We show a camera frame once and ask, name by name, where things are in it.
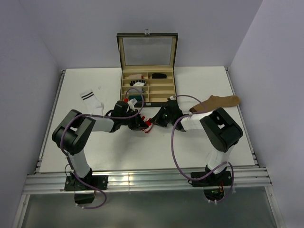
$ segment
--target wall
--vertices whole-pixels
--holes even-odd
[[[0,1],[0,223],[11,227],[35,168],[60,71],[16,0]]]
[[[177,66],[229,66],[262,0],[20,0],[61,68],[119,67],[117,32],[178,32]]]
[[[304,1],[264,0],[230,75],[287,227],[304,222]]]

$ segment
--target storage box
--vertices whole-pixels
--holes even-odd
[[[176,95],[174,62],[177,39],[177,33],[117,34],[122,67],[121,100],[125,99],[126,91],[136,82],[145,84],[139,87],[144,91],[144,107],[160,107],[170,96]],[[134,94],[128,94],[127,98],[140,96],[135,92],[133,90]]]

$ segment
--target purple cable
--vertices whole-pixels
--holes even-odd
[[[206,106],[197,98],[193,97],[193,96],[190,96],[190,95],[177,95],[177,96],[174,96],[174,97],[181,97],[181,96],[185,96],[185,97],[191,97],[195,100],[197,100],[200,104],[202,104],[202,106],[204,106],[205,110],[207,110]],[[194,112],[192,114],[203,114],[205,112]],[[223,162],[221,163],[220,165],[218,165],[217,167],[215,167],[214,169],[212,169],[210,172],[208,172],[207,174],[205,174],[204,176],[200,177],[200,178],[192,178],[192,177],[189,177],[187,176],[182,170],[181,168],[179,167],[177,161],[176,161],[176,158],[175,158],[175,154],[174,154],[174,132],[175,132],[175,128],[177,126],[177,124],[185,117],[188,117],[188,116],[191,116],[191,115],[184,115],[184,116],[181,116],[180,118],[177,119],[177,121],[174,123],[174,126],[173,126],[173,129],[172,129],[172,134],[171,134],[171,152],[172,152],[172,157],[173,157],[173,161],[175,163],[175,166],[176,168],[178,169],[178,171],[180,172],[181,175],[183,175],[185,178],[187,178],[188,180],[190,181],[200,181],[202,179],[205,179],[207,178],[208,176],[210,176],[216,169],[218,169],[219,167],[221,167],[222,165],[225,165],[225,164],[229,164],[230,167],[231,167],[231,176],[232,176],[232,183],[231,183],[231,186],[230,186],[230,189],[229,189],[229,192],[227,193],[226,196],[224,196],[222,199],[220,199],[219,201],[217,202],[221,202],[222,200],[224,200],[228,195],[230,195],[231,191],[232,191],[232,188],[233,188],[233,184],[234,184],[234,171],[233,171],[233,167],[232,167],[232,164],[230,162]]]
[[[66,135],[68,129],[70,129],[70,127],[72,126],[72,123],[73,123],[76,119],[78,119],[78,118],[80,118],[80,117],[85,117],[85,116],[87,116],[87,117],[98,117],[98,118],[109,118],[109,119],[130,119],[130,118],[133,118],[133,117],[137,116],[137,115],[142,111],[142,109],[143,109],[144,97],[143,97],[143,94],[141,93],[141,91],[140,91],[139,89],[135,88],[135,87],[134,87],[134,88],[128,89],[127,92],[125,93],[125,97],[127,97],[127,94],[128,94],[128,92],[129,92],[131,89],[135,89],[136,91],[138,91],[138,93],[139,93],[139,94],[141,95],[141,97],[142,97],[142,106],[141,106],[140,110],[139,110],[136,114],[131,115],[131,116],[128,116],[128,117],[113,117],[113,116],[103,116],[103,115],[80,114],[80,115],[78,115],[78,116],[75,116],[75,117],[67,124],[66,128],[64,129],[64,131],[63,131],[63,133],[62,133],[61,139],[60,139],[60,149],[61,149],[61,151],[65,154],[66,159],[67,159],[67,162],[68,162],[68,164],[69,164],[70,167],[71,167],[71,170],[74,170],[74,166],[73,166],[73,164],[72,164],[72,162],[71,162],[71,160],[70,160],[70,158],[69,158],[69,156],[68,156],[68,153],[65,152],[65,150],[64,150],[64,148],[63,148],[63,141],[64,141],[63,139],[64,139],[64,137],[65,137],[65,135]],[[100,193],[102,193],[102,194],[104,195],[104,201],[103,201],[101,204],[97,205],[97,206],[94,206],[94,207],[81,207],[81,206],[79,206],[79,205],[78,205],[78,206],[81,207],[81,208],[84,208],[84,209],[96,209],[96,208],[99,208],[99,207],[103,206],[103,205],[105,204],[106,200],[107,200],[106,193],[105,193],[104,191],[98,189],[98,188],[95,188],[95,187],[93,187],[93,186],[91,186],[91,185],[89,185],[89,184],[83,182],[83,181],[80,179],[80,177],[77,175],[77,173],[76,173],[75,170],[74,170],[73,174],[74,174],[74,176],[76,177],[76,179],[77,179],[80,183],[82,183],[83,185],[85,185],[85,186],[87,186],[87,187],[89,187],[89,188],[91,188],[91,189],[93,189],[93,190],[96,190],[96,191],[98,191],[98,192],[100,192]]]

